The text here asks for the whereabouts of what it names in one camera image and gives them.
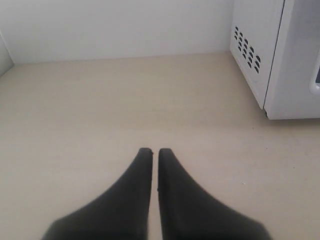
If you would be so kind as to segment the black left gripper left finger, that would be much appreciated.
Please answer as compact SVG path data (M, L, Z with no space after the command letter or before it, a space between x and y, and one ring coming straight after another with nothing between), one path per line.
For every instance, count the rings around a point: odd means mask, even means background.
M153 152L140 148L122 176L95 200L48 228L44 240L146 240Z

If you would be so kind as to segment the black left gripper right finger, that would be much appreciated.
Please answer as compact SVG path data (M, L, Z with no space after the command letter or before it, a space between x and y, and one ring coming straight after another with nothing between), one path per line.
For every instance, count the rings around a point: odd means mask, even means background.
M270 239L261 223L205 191L170 148L162 148L158 153L157 190L164 240Z

